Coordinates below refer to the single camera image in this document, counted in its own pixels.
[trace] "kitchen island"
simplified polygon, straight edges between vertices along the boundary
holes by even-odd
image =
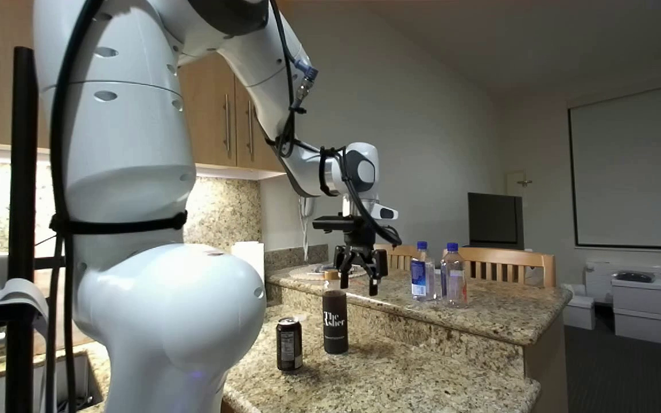
[[[558,290],[471,283],[464,306],[416,304],[404,273],[348,288],[348,353],[321,349],[323,283],[269,277],[269,311],[249,353],[229,373],[225,411],[566,411]],[[275,322],[302,324],[302,368],[275,366]],[[107,353],[88,352],[107,392]]]

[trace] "whiteboard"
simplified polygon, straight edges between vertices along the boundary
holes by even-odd
[[[579,246],[661,249],[661,89],[570,108]]]

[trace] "beverage can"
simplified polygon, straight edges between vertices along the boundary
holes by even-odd
[[[302,368],[302,327],[294,316],[277,319],[277,370],[297,373]]]

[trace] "wooden chair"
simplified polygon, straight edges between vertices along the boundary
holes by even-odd
[[[387,271],[408,271],[410,261],[419,257],[416,246],[381,249],[385,250]]]
[[[542,288],[558,283],[554,255],[495,249],[461,249],[458,255],[469,277],[527,284],[531,273],[542,273]]]

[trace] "granite countertop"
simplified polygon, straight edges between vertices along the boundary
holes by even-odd
[[[313,294],[323,292],[321,281],[288,277],[292,269],[275,271],[271,283]],[[406,273],[381,277],[378,297],[370,297],[368,277],[348,281],[348,300],[356,306],[381,308],[392,314],[438,324],[453,330],[502,341],[527,346],[560,314],[570,300],[565,290],[542,290],[531,284],[502,284],[469,281],[469,300],[447,306],[442,300],[418,304],[408,292]]]
[[[294,281],[288,269],[274,271],[274,284],[321,294],[323,283]],[[408,277],[392,273],[381,281],[378,297],[368,297],[368,277],[348,288],[353,306],[381,308],[402,316],[495,337],[507,344],[532,344],[560,314],[566,292],[471,283],[465,306],[416,304]],[[302,322],[302,370],[282,374],[275,366],[277,316]],[[249,353],[229,373],[225,401],[231,411],[531,411],[539,383],[521,374],[485,370],[464,357],[441,357],[438,343],[404,344],[389,337],[350,336],[348,353],[331,357],[321,349],[317,312],[274,306]],[[107,353],[101,344],[85,344],[107,392]]]
[[[275,322],[302,324],[302,370],[284,374],[275,366]],[[442,359],[433,346],[408,346],[378,337],[350,337],[348,353],[321,349],[317,314],[266,311],[266,324],[249,353],[229,373],[229,399],[260,411],[531,411],[539,385],[497,376]]]

